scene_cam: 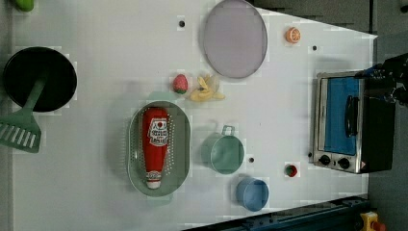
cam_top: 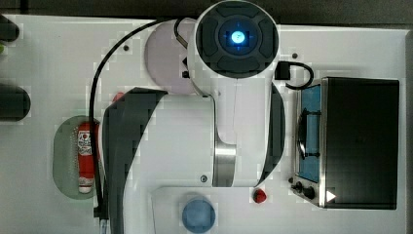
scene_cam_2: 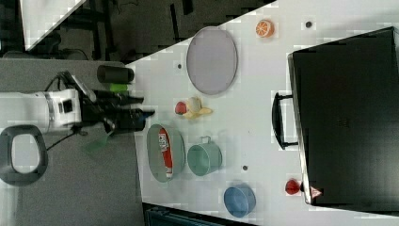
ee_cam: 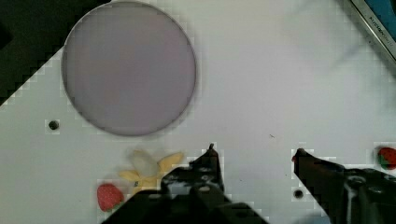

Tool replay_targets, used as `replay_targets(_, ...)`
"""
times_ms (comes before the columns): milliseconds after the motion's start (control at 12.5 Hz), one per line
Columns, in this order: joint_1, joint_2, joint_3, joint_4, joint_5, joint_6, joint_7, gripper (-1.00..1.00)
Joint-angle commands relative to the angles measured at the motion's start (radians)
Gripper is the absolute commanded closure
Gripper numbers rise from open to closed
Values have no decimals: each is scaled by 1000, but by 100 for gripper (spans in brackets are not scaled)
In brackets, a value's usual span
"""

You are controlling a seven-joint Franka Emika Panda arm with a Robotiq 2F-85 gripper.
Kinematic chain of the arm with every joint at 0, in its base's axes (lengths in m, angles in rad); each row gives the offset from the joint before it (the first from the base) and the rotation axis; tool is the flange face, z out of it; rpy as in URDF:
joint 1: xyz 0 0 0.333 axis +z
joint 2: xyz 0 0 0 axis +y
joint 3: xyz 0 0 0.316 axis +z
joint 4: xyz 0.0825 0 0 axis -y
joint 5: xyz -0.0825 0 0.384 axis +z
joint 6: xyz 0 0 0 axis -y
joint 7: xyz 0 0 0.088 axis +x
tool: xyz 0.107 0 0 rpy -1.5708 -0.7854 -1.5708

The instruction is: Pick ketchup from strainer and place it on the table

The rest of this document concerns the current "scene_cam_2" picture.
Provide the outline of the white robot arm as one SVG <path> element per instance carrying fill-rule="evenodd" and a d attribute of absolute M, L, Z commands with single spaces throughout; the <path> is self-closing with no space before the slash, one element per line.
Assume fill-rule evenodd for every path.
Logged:
<path fill-rule="evenodd" d="M 104 90 L 3 92 L 1 129 L 29 126 L 41 133 L 58 133 L 102 124 L 107 133 L 141 131 L 152 110 L 135 108 L 143 100 Z"/>

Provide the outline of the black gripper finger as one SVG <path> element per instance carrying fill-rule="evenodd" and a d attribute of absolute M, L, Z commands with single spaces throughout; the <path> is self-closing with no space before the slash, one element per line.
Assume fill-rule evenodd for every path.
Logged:
<path fill-rule="evenodd" d="M 135 108 L 132 110 L 133 117 L 138 120 L 146 120 L 148 117 L 151 117 L 155 113 L 154 110 L 142 110 L 139 108 Z"/>
<path fill-rule="evenodd" d="M 142 104 L 144 101 L 143 97 L 132 97 L 126 96 L 120 99 L 120 105 L 135 105 L 135 104 Z"/>

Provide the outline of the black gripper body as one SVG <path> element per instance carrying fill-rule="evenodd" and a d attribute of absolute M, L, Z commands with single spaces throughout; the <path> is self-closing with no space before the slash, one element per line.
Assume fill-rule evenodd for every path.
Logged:
<path fill-rule="evenodd" d="M 144 129 L 145 120 L 133 117 L 134 108 L 120 105 L 120 99 L 129 96 L 128 94 L 104 90 L 94 90 L 94 94 L 96 101 L 91 101 L 85 93 L 80 93 L 81 127 L 101 122 L 106 132 L 138 132 Z"/>

